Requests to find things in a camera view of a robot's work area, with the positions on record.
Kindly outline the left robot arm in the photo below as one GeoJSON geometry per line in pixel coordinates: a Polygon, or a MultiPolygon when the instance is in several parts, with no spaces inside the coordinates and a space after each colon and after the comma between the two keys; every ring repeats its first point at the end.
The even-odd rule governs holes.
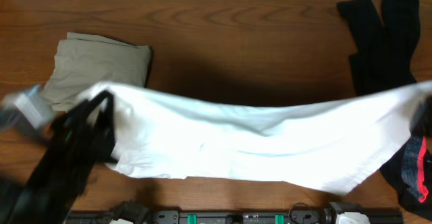
{"type": "Polygon", "coordinates": [[[98,163],[116,163],[114,97],[104,90],[51,124],[47,150],[24,186],[1,182],[1,222],[59,224],[98,163]]]}

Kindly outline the white t-shirt with logo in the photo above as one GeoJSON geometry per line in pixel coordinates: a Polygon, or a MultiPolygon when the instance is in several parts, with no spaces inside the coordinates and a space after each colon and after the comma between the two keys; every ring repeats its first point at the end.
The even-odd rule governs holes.
{"type": "Polygon", "coordinates": [[[114,97],[118,173],[286,181],[344,195],[409,139],[431,83],[291,107],[224,105],[114,82],[78,97],[102,91],[114,97]]]}

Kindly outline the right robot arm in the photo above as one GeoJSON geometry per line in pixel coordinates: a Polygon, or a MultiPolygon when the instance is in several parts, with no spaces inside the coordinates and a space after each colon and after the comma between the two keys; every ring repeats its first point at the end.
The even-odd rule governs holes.
{"type": "Polygon", "coordinates": [[[410,132],[416,136],[431,137],[431,96],[425,98],[416,108],[410,121],[410,132]]]}

